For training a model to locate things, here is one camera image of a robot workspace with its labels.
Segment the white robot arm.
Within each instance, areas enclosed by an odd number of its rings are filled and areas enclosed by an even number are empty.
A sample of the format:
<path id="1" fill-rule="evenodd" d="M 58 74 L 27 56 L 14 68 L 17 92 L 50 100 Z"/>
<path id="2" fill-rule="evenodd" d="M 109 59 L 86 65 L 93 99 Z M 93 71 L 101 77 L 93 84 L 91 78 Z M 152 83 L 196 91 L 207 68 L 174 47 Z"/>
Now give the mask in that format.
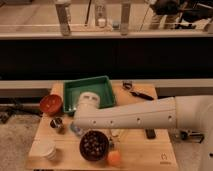
<path id="1" fill-rule="evenodd" d="M 96 129 L 186 129 L 204 134 L 199 171 L 213 169 L 213 95 L 176 96 L 99 108 L 100 97 L 79 97 L 74 124 Z"/>

